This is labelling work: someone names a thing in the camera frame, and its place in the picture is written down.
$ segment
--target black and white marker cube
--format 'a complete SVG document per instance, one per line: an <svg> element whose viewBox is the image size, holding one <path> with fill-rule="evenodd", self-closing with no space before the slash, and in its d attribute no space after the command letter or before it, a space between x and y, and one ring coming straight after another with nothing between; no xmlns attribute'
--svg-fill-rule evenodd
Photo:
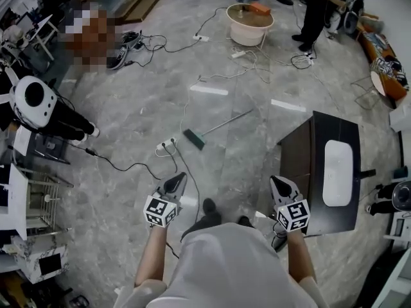
<svg viewBox="0 0 411 308"><path fill-rule="evenodd" d="M151 224L166 227L177 216L177 211L177 204L149 195L144 206L144 217Z"/></svg>
<svg viewBox="0 0 411 308"><path fill-rule="evenodd" d="M307 200L282 205L277 209L277 220L287 232L306 227L309 219Z"/></svg>

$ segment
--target orange brick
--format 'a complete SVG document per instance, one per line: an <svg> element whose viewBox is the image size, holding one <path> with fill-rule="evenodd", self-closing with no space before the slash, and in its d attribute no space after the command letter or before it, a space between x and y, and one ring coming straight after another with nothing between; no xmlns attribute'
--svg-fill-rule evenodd
<svg viewBox="0 0 411 308"><path fill-rule="evenodd" d="M251 3L251 11L258 15L270 15L271 9L263 6L261 3Z"/></svg>

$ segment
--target marble floor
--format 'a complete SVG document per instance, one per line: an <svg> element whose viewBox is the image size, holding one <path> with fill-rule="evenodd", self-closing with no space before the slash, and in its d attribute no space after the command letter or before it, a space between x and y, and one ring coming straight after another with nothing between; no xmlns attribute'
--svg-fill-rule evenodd
<svg viewBox="0 0 411 308"><path fill-rule="evenodd" d="M125 26L124 30L165 35L167 48L176 50L193 42L192 36L216 8L234 2L160 0L143 23ZM275 60L288 63L298 52L298 43L290 37L299 32L297 23L302 26L305 6L297 0L294 10L276 0L262 3L271 7L275 18L264 46L270 59L252 50L258 57L257 66L270 72L249 71L239 77L213 78L203 83L227 90L226 96L189 93L183 129L204 132L254 109L247 117L207 135L203 151L180 136L188 88L199 76L231 76L253 63L252 57L235 60L238 64L230 60L232 48L239 46L226 39L223 10L218 10L201 32L211 38L210 42L200 42L178 53L160 50L145 67L133 64L114 72L84 74L72 90L71 100L101 130L97 139L89 139L88 147L117 166L140 161L156 175L173 173L171 159L156 157L155 147L170 137L180 138L179 148L197 180L200 199L213 198L225 220L235 220L240 214L252 217L258 202L269 197L268 178L279 173L278 141L305 122L313 110L358 123L362 169L375 168L377 176L361 184L363 199L356 228L307 239L326 300L334 308L350 307L369 268L388 245L382 238L388 217L371 217L364 212L364 205L372 201L366 194L376 184L387 182L390 172L399 166L398 138L389 128L389 108L382 101L371 111L354 102L363 89L350 83L369 72L357 42L344 35L329 40L322 34L315 46L318 58L313 67L297 70L280 65ZM161 43L161 38L151 39L152 47L157 43ZM135 52L128 58L142 64L150 59L150 53ZM361 84L365 88L371 85L368 80ZM271 99L303 106L307 112L273 106ZM175 157L179 169L184 171L181 159ZM84 294L93 307L111 307L115 288L131 282L136 272L148 235L142 209L156 181L143 167L118 172L104 160L74 148L68 149L67 158L70 166L50 164L75 186L64 194L58 211L60 224L72 228L67 233L71 267L60 281ZM185 196L184 210L169 230L169 242L176 252L180 250L181 234L195 217L197 194L191 179ZM267 229L262 228L271 241L273 234ZM280 256L286 264L286 249ZM176 263L167 250L166 280Z"/></svg>

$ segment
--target broom handle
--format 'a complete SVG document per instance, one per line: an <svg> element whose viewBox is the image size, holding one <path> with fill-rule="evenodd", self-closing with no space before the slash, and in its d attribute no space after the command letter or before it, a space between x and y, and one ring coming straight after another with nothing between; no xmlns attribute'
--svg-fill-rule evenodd
<svg viewBox="0 0 411 308"><path fill-rule="evenodd" d="M204 133L202 134L202 136L207 135L209 132L212 132L212 131L218 129L219 127L222 127L223 125L225 125L225 124L227 124L227 123L230 123L231 121L236 120L236 119L240 118L241 116L244 116L244 115L250 113L252 110L253 110L253 108L251 108L249 111L244 112L244 113L242 113L242 114L240 114L240 115L234 116L232 119L229 119L228 121L220 124L219 126L215 126L213 129L210 129L210 130L208 130L207 132L204 132Z"/></svg>

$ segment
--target wooden step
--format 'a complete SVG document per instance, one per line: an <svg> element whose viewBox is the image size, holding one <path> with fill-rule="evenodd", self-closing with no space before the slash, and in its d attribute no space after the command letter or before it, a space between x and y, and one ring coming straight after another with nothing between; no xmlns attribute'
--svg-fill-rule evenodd
<svg viewBox="0 0 411 308"><path fill-rule="evenodd" d="M142 22L153 9L159 0L140 0L135 8L125 19L121 19L122 24Z"/></svg>
<svg viewBox="0 0 411 308"><path fill-rule="evenodd" d="M126 0L114 13L117 21L125 20L141 0Z"/></svg>

